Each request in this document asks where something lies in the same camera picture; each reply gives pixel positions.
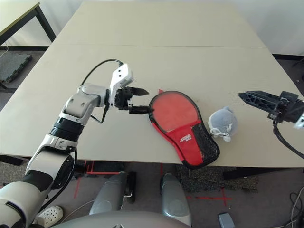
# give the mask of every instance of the beige tabletop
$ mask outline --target beige tabletop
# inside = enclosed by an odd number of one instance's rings
[[[31,12],[39,1],[0,2],[0,35]]]

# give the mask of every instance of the gray plush toy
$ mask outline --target gray plush toy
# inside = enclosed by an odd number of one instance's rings
[[[223,137],[226,142],[230,142],[231,136],[237,132],[237,124],[236,116],[228,107],[217,110],[208,120],[210,133],[214,137]]]

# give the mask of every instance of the black cable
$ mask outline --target black cable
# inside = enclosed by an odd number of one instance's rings
[[[118,59],[107,59],[107,60],[105,60],[105,61],[102,61],[101,63],[97,64],[97,65],[96,65],[96,66],[87,74],[87,76],[84,78],[84,80],[82,81],[82,83],[81,83],[80,86],[82,86],[82,85],[86,82],[86,80],[90,77],[91,73],[92,73],[94,70],[96,70],[96,68],[98,68],[100,65],[102,65],[102,64],[104,64],[104,63],[106,63],[106,62],[117,62],[117,63],[119,63],[119,66],[121,66],[122,64],[124,64],[122,61],[120,61],[120,60],[118,60]],[[93,115],[91,115],[91,118],[94,119],[95,121],[97,121],[98,123],[102,124],[102,123],[104,122],[104,120],[105,120],[105,114],[106,114],[106,112],[107,112],[108,110],[109,110],[109,106],[106,105],[106,107],[104,108],[104,114],[103,114],[103,118],[102,118],[101,121],[98,120],[98,119],[97,119],[95,116],[93,116]]]
[[[276,137],[278,138],[278,140],[284,145],[286,146],[288,149],[290,149],[292,152],[294,152],[295,154],[297,154],[298,156],[300,156],[301,158],[304,159],[304,154],[302,154],[301,152],[299,152],[296,148],[294,148],[293,146],[291,146],[284,138],[283,136],[281,135],[278,127],[277,127],[277,124],[278,122],[277,121],[273,121],[272,122],[273,124],[273,127],[274,127],[274,134],[276,135]]]
[[[75,148],[75,154],[74,154],[74,165],[72,168],[72,171],[67,179],[67,181],[65,182],[64,186],[62,186],[62,188],[56,193],[55,196],[53,196],[51,199],[49,199],[41,208],[40,211],[41,212],[43,209],[45,209],[48,205],[50,205],[51,202],[53,202],[63,191],[64,189],[67,187],[67,185],[69,184],[69,182],[71,181],[72,177],[74,176],[75,173],[75,167],[77,164],[77,148]]]
[[[107,59],[105,61],[102,61],[101,63],[97,64],[91,71],[90,73],[87,74],[87,76],[84,78],[84,80],[81,83],[81,86],[86,82],[86,80],[90,77],[91,73],[96,70],[96,68],[98,68],[100,65],[106,63],[106,62],[117,62],[119,63],[119,66],[121,66],[122,64],[124,64],[122,61],[117,60],[117,59]]]

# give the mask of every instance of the gray carpet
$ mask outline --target gray carpet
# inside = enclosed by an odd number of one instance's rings
[[[235,167],[206,166],[197,170],[189,170],[183,165],[177,165],[178,177],[187,192],[220,190],[244,190],[258,192],[258,176],[224,180],[223,172],[235,170]]]

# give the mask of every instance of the black table leg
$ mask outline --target black table leg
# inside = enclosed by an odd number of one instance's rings
[[[22,164],[23,160],[19,159],[19,158],[7,156],[7,155],[0,155],[0,162],[5,162],[8,164],[20,166]]]
[[[259,175],[268,172],[275,172],[285,170],[288,168],[249,168],[249,167],[237,167],[236,170],[223,172],[224,180],[231,180],[237,178],[245,178],[249,176]]]
[[[51,26],[49,25],[48,20],[44,16],[40,6],[37,6],[35,8],[35,11],[37,12],[36,17],[37,17],[39,23],[41,24],[42,28],[46,32],[48,38],[53,42],[56,38],[56,35],[55,35],[53,29],[51,28]]]

